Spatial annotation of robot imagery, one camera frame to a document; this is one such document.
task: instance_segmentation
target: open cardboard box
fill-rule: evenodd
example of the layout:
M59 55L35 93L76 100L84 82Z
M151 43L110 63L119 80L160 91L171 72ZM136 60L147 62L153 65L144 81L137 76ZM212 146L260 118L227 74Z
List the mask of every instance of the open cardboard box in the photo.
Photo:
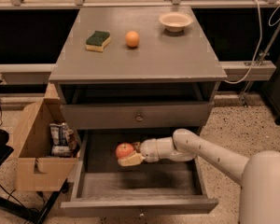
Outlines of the open cardboard box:
M44 98L26 106L14 130L15 157L18 157L16 190L58 191L77 158L45 158L50 154L51 123L64 122L58 98Z

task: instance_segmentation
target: white bowl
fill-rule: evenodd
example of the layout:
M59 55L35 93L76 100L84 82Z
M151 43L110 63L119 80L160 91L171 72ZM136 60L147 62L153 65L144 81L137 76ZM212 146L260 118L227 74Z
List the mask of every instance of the white bowl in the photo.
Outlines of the white bowl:
M183 12L166 12L160 15L159 21L169 32L178 33L193 23L193 18Z

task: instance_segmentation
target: red apple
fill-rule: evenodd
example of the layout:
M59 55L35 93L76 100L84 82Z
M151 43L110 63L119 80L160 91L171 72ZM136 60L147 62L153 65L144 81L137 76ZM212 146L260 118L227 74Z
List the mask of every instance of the red apple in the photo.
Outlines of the red apple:
M130 155L133 152L134 152L133 145L131 145L129 143L121 143L116 148L116 157L118 159L121 159L121 158L127 157L128 155Z

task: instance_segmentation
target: white cable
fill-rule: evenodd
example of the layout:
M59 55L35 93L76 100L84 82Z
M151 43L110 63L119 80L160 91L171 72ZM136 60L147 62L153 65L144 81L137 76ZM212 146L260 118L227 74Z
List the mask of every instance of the white cable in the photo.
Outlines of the white cable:
M269 19L269 26L275 26L278 22L280 22L280 18L274 23L271 24L271 19L273 17L273 15L275 14L275 12L280 8L280 5L278 6L278 8L275 9L275 11L273 12L273 14L271 15L270 19Z
M254 65L254 61L255 61L255 58L256 58L256 55L258 53L258 50L259 50L259 46L260 46L260 43L261 43L261 40L262 40L262 22L261 22L261 14L260 14L260 6L259 6L259 0L252 0L256 3L256 5L258 6L258 14L259 14L259 43L255 49L255 52L254 52L254 55L253 55L253 58L252 58L252 64L250 65L250 68L247 70L247 72L245 73L244 77L237 80L237 81L228 81L228 80L224 80L226 83L229 83L229 84L232 84L232 85L235 85L235 84L238 84L242 81L244 81L246 79L246 77L249 75L250 71L252 70L252 65Z

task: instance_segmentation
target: yellow scrubbing pad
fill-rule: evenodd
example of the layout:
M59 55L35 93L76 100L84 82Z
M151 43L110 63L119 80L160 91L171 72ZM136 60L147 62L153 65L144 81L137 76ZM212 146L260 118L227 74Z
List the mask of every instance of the yellow scrubbing pad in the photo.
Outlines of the yellow scrubbing pad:
M86 40L86 49L103 52L104 47L110 42L111 36L109 32L95 31L94 34Z

